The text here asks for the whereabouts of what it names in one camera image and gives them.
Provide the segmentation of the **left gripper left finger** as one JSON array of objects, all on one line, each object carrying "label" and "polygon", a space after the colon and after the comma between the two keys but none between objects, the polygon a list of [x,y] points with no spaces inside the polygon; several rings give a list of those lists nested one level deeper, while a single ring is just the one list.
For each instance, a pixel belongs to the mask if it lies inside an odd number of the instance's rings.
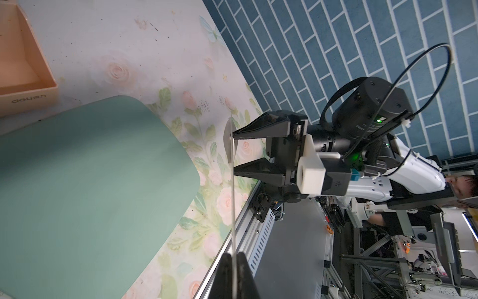
[{"label": "left gripper left finger", "polygon": [[223,254],[216,268],[209,299],[233,299],[234,270],[232,256],[228,253]]}]

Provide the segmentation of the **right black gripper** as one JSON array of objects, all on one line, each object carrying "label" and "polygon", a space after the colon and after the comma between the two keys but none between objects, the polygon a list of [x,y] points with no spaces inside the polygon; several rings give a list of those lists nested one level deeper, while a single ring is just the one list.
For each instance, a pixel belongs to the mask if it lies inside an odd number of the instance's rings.
[{"label": "right black gripper", "polygon": [[266,139],[266,158],[240,164],[234,167],[234,175],[257,179],[266,183],[282,197],[283,201],[296,202],[310,197],[301,194],[296,176],[298,161],[303,154],[305,135],[313,138],[318,152],[338,152],[344,162],[360,173],[360,179],[351,182],[344,197],[362,198],[377,203],[388,200],[388,179],[373,179],[371,166],[365,165],[357,154],[344,159],[352,146],[352,140],[337,132],[327,131],[320,125],[311,125],[307,116],[289,110],[265,112],[249,125],[233,132],[236,140]]}]

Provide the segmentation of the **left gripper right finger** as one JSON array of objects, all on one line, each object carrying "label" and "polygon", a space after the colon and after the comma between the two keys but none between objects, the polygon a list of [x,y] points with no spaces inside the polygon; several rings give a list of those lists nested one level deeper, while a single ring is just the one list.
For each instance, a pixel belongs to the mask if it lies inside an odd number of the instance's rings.
[{"label": "left gripper right finger", "polygon": [[243,252],[237,254],[237,298],[260,299],[252,271]]}]

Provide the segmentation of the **white cleaver knife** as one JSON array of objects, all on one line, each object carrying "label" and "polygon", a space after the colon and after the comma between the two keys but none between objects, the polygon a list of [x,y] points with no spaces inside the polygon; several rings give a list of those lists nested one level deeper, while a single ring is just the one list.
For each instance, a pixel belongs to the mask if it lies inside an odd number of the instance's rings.
[{"label": "white cleaver knife", "polygon": [[235,155],[235,141],[233,132],[234,121],[230,117],[225,126],[224,133],[224,146],[225,152],[227,154],[227,161],[230,167],[231,175],[231,216],[232,216],[232,227],[231,227],[231,256],[232,256],[232,298],[238,298],[238,274],[237,274],[237,243],[236,243],[236,215],[235,215],[235,181],[234,181],[234,155]]}]

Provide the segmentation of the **green cutting board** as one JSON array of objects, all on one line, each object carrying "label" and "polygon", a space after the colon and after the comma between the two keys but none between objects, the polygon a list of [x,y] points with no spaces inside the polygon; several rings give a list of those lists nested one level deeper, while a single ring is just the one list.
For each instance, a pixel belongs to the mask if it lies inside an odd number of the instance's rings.
[{"label": "green cutting board", "polygon": [[119,299],[199,186],[178,139],[131,97],[3,135],[1,290],[15,299]]}]

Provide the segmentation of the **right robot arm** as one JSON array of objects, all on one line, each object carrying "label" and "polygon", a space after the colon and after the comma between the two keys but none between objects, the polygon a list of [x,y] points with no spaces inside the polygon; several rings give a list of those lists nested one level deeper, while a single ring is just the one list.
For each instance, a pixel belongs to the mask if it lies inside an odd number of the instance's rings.
[{"label": "right robot arm", "polygon": [[413,119],[404,90],[378,77],[349,82],[331,98],[345,101],[331,121],[310,124],[288,110],[266,112],[234,132],[266,140],[266,157],[238,165],[234,175],[266,185],[268,201],[315,196],[361,198],[392,209],[418,209],[456,199],[437,162],[409,149],[392,132]]}]

